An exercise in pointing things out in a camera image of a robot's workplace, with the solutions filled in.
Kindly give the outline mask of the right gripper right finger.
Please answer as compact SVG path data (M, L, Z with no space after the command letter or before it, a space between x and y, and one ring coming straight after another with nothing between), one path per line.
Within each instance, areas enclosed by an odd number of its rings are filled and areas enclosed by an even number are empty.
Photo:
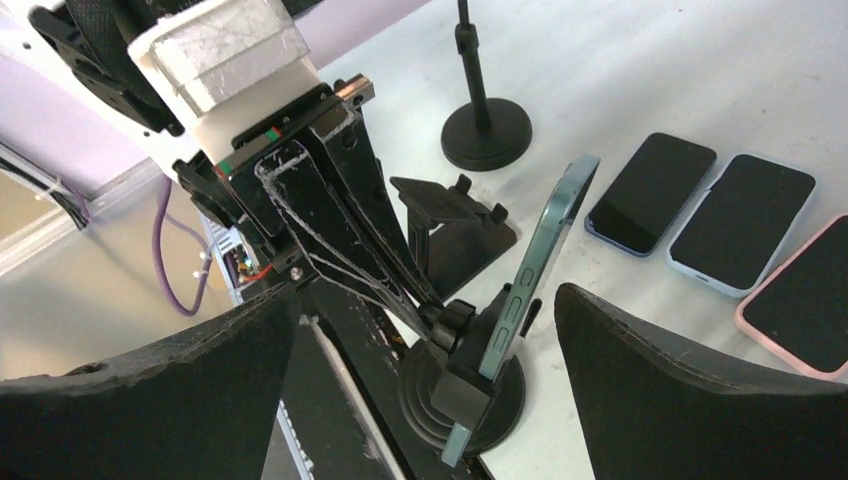
M847 388L751 363L565 283L555 324L599 479L843 479Z

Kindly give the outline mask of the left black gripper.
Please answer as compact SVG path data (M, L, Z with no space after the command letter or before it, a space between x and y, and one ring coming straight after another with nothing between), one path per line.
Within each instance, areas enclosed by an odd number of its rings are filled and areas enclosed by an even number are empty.
M307 258L423 336L412 298L443 302L412 258L368 137L361 107L373 96L363 75L321 84L238 134L223 159L199 152L173 169L199 210L263 262Z

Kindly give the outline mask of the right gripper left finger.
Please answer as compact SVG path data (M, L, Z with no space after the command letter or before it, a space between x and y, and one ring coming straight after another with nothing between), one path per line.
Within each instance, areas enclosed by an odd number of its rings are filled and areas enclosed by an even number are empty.
M277 287L154 343L1 384L5 479L258 479L299 303Z

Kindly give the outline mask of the black round-base phone stand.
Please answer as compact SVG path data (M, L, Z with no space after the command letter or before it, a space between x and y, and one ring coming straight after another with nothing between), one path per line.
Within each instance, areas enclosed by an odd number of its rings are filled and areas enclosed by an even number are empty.
M489 98L485 91L479 37L466 1L459 1L455 41L462 59L470 101L455 110L441 132L442 151L463 170L487 172L519 159L533 137L531 119L517 103Z

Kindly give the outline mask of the pink phone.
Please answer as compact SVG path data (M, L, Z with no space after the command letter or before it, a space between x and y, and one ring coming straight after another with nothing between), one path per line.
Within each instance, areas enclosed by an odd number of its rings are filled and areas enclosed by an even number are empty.
M829 221L737 307L739 330L801 374L847 372L847 215Z

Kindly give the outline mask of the light blue phone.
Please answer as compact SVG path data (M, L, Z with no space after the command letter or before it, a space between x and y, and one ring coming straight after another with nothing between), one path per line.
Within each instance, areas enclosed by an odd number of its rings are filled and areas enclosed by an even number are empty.
M673 236L668 264L733 298L753 292L806 210L816 177L785 162L735 155Z

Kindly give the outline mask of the black gooseneck phone stand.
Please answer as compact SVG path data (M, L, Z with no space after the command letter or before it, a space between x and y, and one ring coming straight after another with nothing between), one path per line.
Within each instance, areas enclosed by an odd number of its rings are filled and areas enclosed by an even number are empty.
M455 425L471 431L465 458L489 451L510 435L523 413L526 383L518 357L504 365L497 380L479 374L510 289L505 284L480 312L463 300L419 308L432 328L402 360L398 395L413 432L439 452Z

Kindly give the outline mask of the teal phone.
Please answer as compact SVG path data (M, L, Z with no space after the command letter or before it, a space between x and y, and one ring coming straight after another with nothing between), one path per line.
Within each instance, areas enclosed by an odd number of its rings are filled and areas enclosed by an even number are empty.
M526 324L537 287L560 239L574 221L600 163L584 154L564 171L528 243L506 295L479 365L467 367L450 360L436 385L432 404L454 421L441 461L454 467L462 459L475 429L485 418L504 366L513 358L516 337Z

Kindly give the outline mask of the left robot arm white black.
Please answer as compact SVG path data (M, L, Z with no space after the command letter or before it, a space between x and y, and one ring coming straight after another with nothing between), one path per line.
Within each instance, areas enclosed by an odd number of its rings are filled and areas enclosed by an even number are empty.
M281 273L303 268L426 335L441 300L410 252L363 105L322 82L281 1L63 1L25 16L71 76L147 131L192 136L168 171Z

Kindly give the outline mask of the black folding phone stand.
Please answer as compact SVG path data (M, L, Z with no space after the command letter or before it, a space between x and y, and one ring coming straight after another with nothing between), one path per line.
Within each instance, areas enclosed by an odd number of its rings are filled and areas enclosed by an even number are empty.
M469 195L472 180L461 174L446 187L432 181L392 177L407 208L407 238L413 258L442 300L457 293L517 242L508 210Z

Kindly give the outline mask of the left controller board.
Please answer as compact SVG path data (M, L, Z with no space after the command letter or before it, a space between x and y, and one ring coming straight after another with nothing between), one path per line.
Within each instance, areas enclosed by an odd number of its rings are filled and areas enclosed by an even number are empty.
M235 287L241 287L262 279L272 269L270 264L264 267L255 263L249 256L226 255L224 258L227 273Z

